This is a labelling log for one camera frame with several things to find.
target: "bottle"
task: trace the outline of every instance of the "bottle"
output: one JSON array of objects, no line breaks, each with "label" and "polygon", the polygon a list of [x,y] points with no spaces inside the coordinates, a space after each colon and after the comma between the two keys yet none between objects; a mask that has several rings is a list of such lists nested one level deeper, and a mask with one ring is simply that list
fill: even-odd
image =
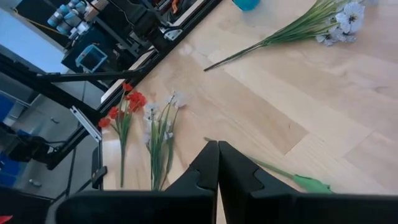
[{"label": "bottle", "polygon": [[232,0],[242,11],[253,10],[260,2],[260,0]]}]

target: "flower stem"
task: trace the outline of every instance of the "flower stem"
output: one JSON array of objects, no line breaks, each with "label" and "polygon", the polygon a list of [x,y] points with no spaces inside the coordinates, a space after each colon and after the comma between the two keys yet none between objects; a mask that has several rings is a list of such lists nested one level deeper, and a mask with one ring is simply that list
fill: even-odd
[{"label": "flower stem", "polygon": [[255,159],[255,158],[253,158],[253,157],[248,156],[248,155],[245,155],[245,156],[247,156],[250,160],[252,160],[252,161],[255,162],[256,164],[259,164],[260,166],[263,166],[263,167],[265,167],[265,168],[267,168],[267,169],[269,169],[269,170],[271,170],[271,171],[274,171],[274,172],[276,172],[276,173],[278,173],[278,174],[280,174],[280,175],[283,175],[283,176],[288,177],[288,178],[290,178],[290,179],[293,179],[293,177],[294,177],[293,174],[290,174],[290,173],[288,173],[288,172],[286,172],[286,171],[283,171],[283,170],[281,170],[281,169],[279,169],[279,168],[277,168],[277,167],[274,167],[273,165],[270,165],[270,164],[268,164],[268,163],[259,161],[259,160]]},{"label": "flower stem", "polygon": [[123,188],[124,185],[124,158],[125,158],[125,142],[120,139],[121,146],[121,162],[120,162],[120,188]]},{"label": "flower stem", "polygon": [[244,50],[241,50],[240,52],[238,52],[238,53],[236,53],[236,54],[234,54],[234,55],[232,55],[232,56],[229,56],[228,58],[226,58],[226,59],[224,59],[224,60],[221,60],[221,61],[219,61],[219,62],[213,64],[212,66],[210,66],[210,67],[208,67],[208,68],[205,68],[203,71],[205,71],[205,72],[206,72],[206,71],[209,71],[209,70],[211,70],[211,69],[213,69],[213,68],[215,68],[215,67],[221,65],[222,63],[225,63],[225,62],[228,62],[228,61],[230,61],[230,60],[234,60],[234,59],[237,59],[237,58],[239,58],[239,57],[242,57],[243,55],[249,53],[250,51],[253,51],[253,50],[256,50],[256,49],[259,48],[259,47],[262,47],[262,46],[263,46],[263,43],[264,43],[264,41],[260,41],[260,42],[258,42],[258,43],[256,43],[256,44],[254,44],[253,46],[250,46],[250,47],[248,47],[248,48],[246,48],[246,49],[244,49]]}]

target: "artificial flower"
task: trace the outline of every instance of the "artificial flower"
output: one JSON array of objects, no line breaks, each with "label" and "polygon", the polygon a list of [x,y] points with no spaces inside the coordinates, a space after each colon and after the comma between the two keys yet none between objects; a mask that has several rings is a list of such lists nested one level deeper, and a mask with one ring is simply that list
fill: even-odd
[{"label": "artificial flower", "polygon": [[[173,128],[180,107],[185,104],[183,95],[177,91],[166,99],[166,106],[159,112],[155,103],[148,103],[144,107],[144,121],[146,123],[142,142],[150,153],[150,180],[152,190],[162,190],[167,174],[171,170],[174,154]],[[173,106],[177,106],[172,115]]]},{"label": "artificial flower", "polygon": [[117,106],[112,107],[109,112],[108,112],[108,116],[111,119],[116,119],[116,117],[118,116],[119,113],[119,108]]},{"label": "artificial flower", "polygon": [[12,215],[1,215],[0,216],[0,224],[5,224],[9,220],[12,219]]},{"label": "artificial flower", "polygon": [[164,133],[163,141],[167,141],[173,137],[173,133]]},{"label": "artificial flower", "polygon": [[337,33],[337,28],[332,27],[329,29],[329,31],[326,34],[320,34],[317,35],[315,38],[318,43],[325,44],[326,46],[332,46],[335,44],[338,40],[338,33]]},{"label": "artificial flower", "polygon": [[147,103],[144,109],[148,113],[157,113],[159,110],[159,106],[157,106],[156,103]]},{"label": "artificial flower", "polygon": [[126,99],[129,101],[129,113],[136,112],[137,110],[141,109],[147,102],[145,96],[138,91],[132,92],[126,97]]},{"label": "artificial flower", "polygon": [[132,90],[132,85],[129,83],[122,83],[122,87],[124,91],[131,91]]},{"label": "artificial flower", "polygon": [[325,25],[326,20],[336,13],[336,10],[347,0],[336,2],[335,0],[316,0],[315,4],[302,16],[290,23],[289,25],[281,28],[274,34],[266,37],[260,42],[243,49],[232,56],[229,56],[208,68],[204,71],[208,71],[215,68],[223,63],[232,61],[234,59],[240,58],[243,55],[252,52],[253,50],[267,47],[270,45],[283,44],[288,42],[295,42],[299,40],[306,40],[309,38],[314,38],[317,35],[322,35],[328,31],[331,27],[337,24]]},{"label": "artificial flower", "polygon": [[355,33],[363,25],[365,6],[350,2],[344,6],[343,12],[336,15],[337,22],[344,33]]},{"label": "artificial flower", "polygon": [[345,34],[341,35],[343,37],[343,42],[355,42],[356,36],[354,34]]},{"label": "artificial flower", "polygon": [[142,142],[147,146],[150,141],[150,135],[149,133],[145,133],[144,136],[142,137]]},{"label": "artificial flower", "polygon": [[[126,143],[129,135],[130,122],[132,120],[132,112],[142,108],[146,104],[145,96],[138,92],[132,91],[132,86],[128,83],[123,83],[123,90],[130,91],[117,106],[112,107],[108,112],[108,117],[101,118],[98,125],[102,128],[111,125],[111,127],[119,135],[120,150],[121,150],[121,169],[120,169],[120,187],[124,185],[124,163],[126,157]],[[115,125],[111,124],[111,119],[115,120]]]},{"label": "artificial flower", "polygon": [[98,122],[98,126],[100,128],[106,128],[111,124],[111,120],[109,118],[101,118]]},{"label": "artificial flower", "polygon": [[183,107],[183,106],[186,105],[185,97],[184,97],[184,95],[183,95],[181,92],[176,91],[176,92],[174,93],[174,97],[175,97],[175,104],[174,104],[174,106],[175,106],[176,108],[181,108],[181,107]]}]

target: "cable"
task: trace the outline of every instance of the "cable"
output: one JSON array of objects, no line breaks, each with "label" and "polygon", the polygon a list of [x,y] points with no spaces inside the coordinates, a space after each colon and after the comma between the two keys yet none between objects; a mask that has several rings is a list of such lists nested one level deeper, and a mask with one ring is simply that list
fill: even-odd
[{"label": "cable", "polygon": [[51,28],[49,28],[49,27],[47,27],[47,26],[45,26],[45,25],[39,24],[38,22],[35,22],[35,21],[31,20],[31,19],[28,19],[28,18],[22,16],[21,14],[18,13],[18,9],[12,9],[12,10],[14,11],[15,15],[20,16],[20,17],[26,19],[28,22],[31,22],[31,23],[33,23],[33,24],[35,24],[35,25],[37,25],[37,26],[39,26],[39,27],[41,27],[41,28],[51,30],[52,32],[56,32],[56,33],[58,33],[58,34],[67,36],[67,35],[65,35],[65,34],[62,34],[62,33],[58,32],[58,31],[55,30],[55,29],[51,29]]},{"label": "cable", "polygon": [[112,0],[108,0],[110,3],[112,3],[114,6],[116,6],[121,12],[123,12],[124,17],[126,18],[126,20],[128,21],[128,23],[130,23],[130,25],[132,25],[133,27],[135,27],[135,25],[129,20],[129,18],[127,17],[127,13],[125,12],[125,10],[121,9],[114,1]]}]

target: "metal bracket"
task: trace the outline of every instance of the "metal bracket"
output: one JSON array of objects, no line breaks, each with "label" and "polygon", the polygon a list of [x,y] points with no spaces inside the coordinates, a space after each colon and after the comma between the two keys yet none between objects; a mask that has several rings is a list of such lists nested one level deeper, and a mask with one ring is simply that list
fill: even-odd
[{"label": "metal bracket", "polygon": [[168,29],[160,27],[160,31],[164,34],[163,38],[171,41],[175,40],[182,33],[182,29],[176,29],[173,27]]},{"label": "metal bracket", "polygon": [[102,140],[100,131],[94,126],[94,124],[75,106],[70,108],[73,115],[79,120],[80,124],[88,131],[88,133],[94,138],[96,142]]}]

